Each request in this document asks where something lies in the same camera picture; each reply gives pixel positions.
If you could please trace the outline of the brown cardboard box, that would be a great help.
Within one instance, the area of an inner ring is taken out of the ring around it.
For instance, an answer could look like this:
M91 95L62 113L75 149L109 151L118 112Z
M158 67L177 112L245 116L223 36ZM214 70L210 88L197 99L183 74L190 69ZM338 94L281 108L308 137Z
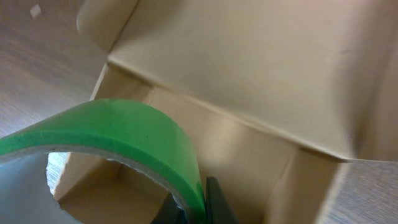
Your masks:
M190 137L240 223L397 222L397 2L85 1L92 99Z

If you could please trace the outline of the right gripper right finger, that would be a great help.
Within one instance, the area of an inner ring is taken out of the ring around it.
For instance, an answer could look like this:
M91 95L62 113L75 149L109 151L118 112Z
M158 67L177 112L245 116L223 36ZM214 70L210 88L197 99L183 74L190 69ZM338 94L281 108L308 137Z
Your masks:
M238 224L215 177L206 178L206 217L208 224Z

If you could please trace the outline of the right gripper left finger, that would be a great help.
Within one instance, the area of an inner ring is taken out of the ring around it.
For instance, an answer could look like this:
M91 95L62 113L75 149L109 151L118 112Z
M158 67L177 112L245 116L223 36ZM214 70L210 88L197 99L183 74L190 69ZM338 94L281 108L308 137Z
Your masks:
M167 194L161 208L150 224L187 224L185 212L178 207L171 193Z

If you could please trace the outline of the green tape roll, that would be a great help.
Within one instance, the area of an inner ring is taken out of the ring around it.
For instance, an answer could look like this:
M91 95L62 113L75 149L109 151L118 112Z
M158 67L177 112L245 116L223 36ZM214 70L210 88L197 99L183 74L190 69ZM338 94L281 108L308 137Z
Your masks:
M167 189L188 223L205 223L205 200L191 139L163 112L134 100L88 101L1 139L1 162L49 152L120 162Z

